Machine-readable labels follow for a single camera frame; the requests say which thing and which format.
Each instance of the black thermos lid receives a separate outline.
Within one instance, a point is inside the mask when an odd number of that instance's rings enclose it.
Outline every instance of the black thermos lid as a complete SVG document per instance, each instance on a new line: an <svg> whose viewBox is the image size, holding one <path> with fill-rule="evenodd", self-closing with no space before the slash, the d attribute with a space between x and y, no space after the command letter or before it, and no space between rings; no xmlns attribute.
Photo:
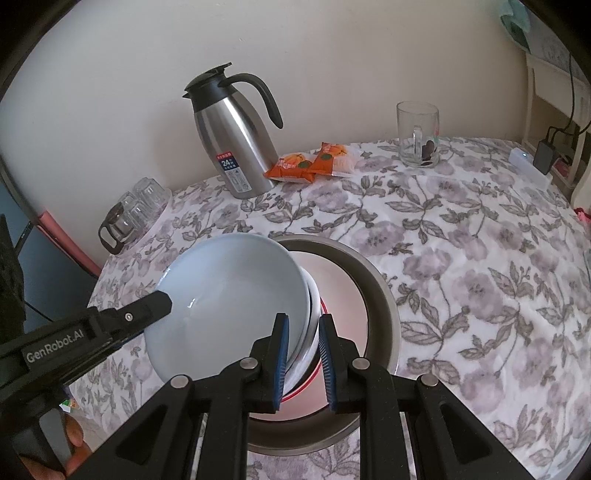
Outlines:
<svg viewBox="0 0 591 480"><path fill-rule="evenodd" d="M226 63L212 68L211 70L196 76L185 87L187 93L183 96L191 99L193 110L195 112L204 110L208 106L218 103L220 100L223 100L236 92L236 89L231 84L223 87L219 86L219 82L226 78L224 75L224 69L231 64L232 63Z"/></svg>

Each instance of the pink object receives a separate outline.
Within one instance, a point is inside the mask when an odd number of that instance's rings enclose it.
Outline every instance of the pink object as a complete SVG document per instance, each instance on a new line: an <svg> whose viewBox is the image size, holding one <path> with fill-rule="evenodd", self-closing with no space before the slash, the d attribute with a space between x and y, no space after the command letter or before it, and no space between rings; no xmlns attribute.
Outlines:
<svg viewBox="0 0 591 480"><path fill-rule="evenodd" d="M575 208L574 212L577 214L577 218L581 220L581 222L586 224L591 223L591 216L589 216L582 208Z"/></svg>
<svg viewBox="0 0 591 480"><path fill-rule="evenodd" d="M554 163L554 168L558 170L558 173L560 173L564 178L569 176L570 167L564 162L562 158L556 160Z"/></svg>
<svg viewBox="0 0 591 480"><path fill-rule="evenodd" d="M353 280L324 257L308 252L291 252L291 256L314 278L322 298L323 311L326 311L326 302L339 336L353 340L363 355L368 341L368 316L363 297ZM324 375L316 373L321 366L322 363L314 371L315 375L310 377L310 382L302 385L297 394L287 395L288 398L282 400L277 413L251 414L251 417L269 421L294 420L324 408L327 405Z"/></svg>
<svg viewBox="0 0 591 480"><path fill-rule="evenodd" d="M41 231L47 235L49 240L56 244L70 258L84 266L89 272L97 277L100 275L100 267L72 241L48 211L41 214L39 221L41 222Z"/></svg>

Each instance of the stainless steel thermos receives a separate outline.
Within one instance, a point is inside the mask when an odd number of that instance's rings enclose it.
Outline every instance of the stainless steel thermos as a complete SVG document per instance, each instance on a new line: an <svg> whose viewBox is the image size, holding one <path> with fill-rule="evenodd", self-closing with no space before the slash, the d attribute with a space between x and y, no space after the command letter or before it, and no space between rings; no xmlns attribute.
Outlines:
<svg viewBox="0 0 591 480"><path fill-rule="evenodd" d="M233 84L253 85L272 122L283 128L283 120L265 83L249 73L226 78L224 69L230 65L220 65L195 77L185 88L184 97L193 103L199 137L228 190L238 199L248 199L273 188L275 183L264 173L278 157L261 117Z"/></svg>

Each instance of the cable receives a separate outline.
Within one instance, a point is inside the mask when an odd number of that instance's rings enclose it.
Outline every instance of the cable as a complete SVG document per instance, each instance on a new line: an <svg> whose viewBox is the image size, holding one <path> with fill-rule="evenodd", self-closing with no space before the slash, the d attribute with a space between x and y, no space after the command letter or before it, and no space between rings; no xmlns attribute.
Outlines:
<svg viewBox="0 0 591 480"><path fill-rule="evenodd" d="M582 130L581 130L579 133L577 133L577 134L572 134L572 133L570 133L570 132L564 132L564 131L563 131L561 128L557 128L557 129L556 129L556 131L558 131L558 132L562 132L562 133L564 133L565 135L568 135L569 137L575 137L575 138L578 138L578 137L580 137L582 134L584 134L584 133L585 133L585 132L586 132L586 131L589 129L589 127L591 127L591 120L589 121L589 123L588 123L587 125L585 125L585 128L583 128L583 129L582 129ZM554 133L554 135L552 135L552 140L551 140L551 142L554 142L554 136L555 136L555 135L556 135L556 132Z"/></svg>
<svg viewBox="0 0 591 480"><path fill-rule="evenodd" d="M41 315L43 318L45 318L45 320L47 320L47 321L49 321L49 322L53 323L53 320L51 320L51 319L50 319L50 318L49 318L47 315L43 315L43 314L42 314L42 313L41 313L39 310L37 310L37 309L36 309L36 308L35 308L33 305L31 305L31 304L30 304L29 302L27 302L26 300L25 300L25 305L26 305L27 307L29 307L29 308L30 308L32 311L34 311L34 312L38 313L39 315Z"/></svg>
<svg viewBox="0 0 591 480"><path fill-rule="evenodd" d="M557 127L552 127L550 125L550 127L548 127L548 131L546 132L546 141L548 141L548 138L550 136L550 130L554 129L555 132L552 135L552 140L550 140L550 143L554 144L554 138L556 137L556 133L557 132L565 132L565 130L570 127L570 124L573 123L573 118L574 118L574 77L573 77L573 55L572 53L569 52L569 75L570 75L570 94L571 94L571 107L570 107L570 118L569 118L569 123L566 124L566 127L560 129Z"/></svg>
<svg viewBox="0 0 591 480"><path fill-rule="evenodd" d="M17 244L14 246L14 251L17 254L17 257L20 255L21 250L25 245L25 242L27 241L27 238L29 238L29 234L33 230L33 227L34 225L32 222L27 223L25 229L21 233L21 236L18 238Z"/></svg>

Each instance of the teapot handle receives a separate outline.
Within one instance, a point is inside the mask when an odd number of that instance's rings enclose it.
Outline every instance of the teapot handle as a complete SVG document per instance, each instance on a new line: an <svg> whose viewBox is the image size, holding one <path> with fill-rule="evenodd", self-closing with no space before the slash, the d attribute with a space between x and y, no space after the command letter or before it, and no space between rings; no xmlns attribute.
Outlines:
<svg viewBox="0 0 591 480"><path fill-rule="evenodd" d="M283 128L281 113L279 112L279 108L275 103L275 99L273 98L269 87L265 85L265 82L263 82L256 75L252 75L250 73L238 73L237 75L232 75L227 79L221 80L217 85L219 87L227 87L236 82L250 83L254 88L256 88L265 102L265 106L267 107L267 112L269 113L269 118L271 118L271 121L277 126L277 128Z"/></svg>

